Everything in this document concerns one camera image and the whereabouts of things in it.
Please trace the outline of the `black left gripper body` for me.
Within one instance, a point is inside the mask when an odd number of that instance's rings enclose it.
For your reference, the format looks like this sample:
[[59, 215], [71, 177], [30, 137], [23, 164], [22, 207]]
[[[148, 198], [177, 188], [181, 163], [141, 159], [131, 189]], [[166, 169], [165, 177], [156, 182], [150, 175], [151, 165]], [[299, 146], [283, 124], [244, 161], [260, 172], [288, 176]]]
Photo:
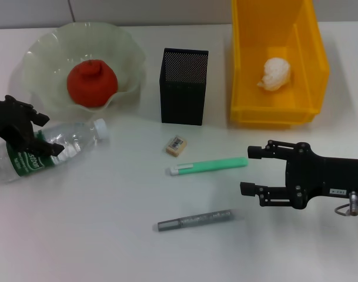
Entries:
[[0, 138], [12, 147], [28, 147], [34, 140], [34, 114], [32, 105], [6, 95], [5, 100], [0, 100]]

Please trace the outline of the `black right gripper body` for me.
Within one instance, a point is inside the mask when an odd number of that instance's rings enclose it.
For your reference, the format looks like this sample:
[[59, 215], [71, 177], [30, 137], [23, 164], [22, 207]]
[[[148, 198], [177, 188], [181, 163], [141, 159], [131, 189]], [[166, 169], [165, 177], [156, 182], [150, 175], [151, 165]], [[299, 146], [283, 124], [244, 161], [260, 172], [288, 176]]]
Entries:
[[303, 210], [315, 197], [358, 200], [358, 159], [319, 156], [303, 142], [289, 148], [285, 185], [293, 208]]

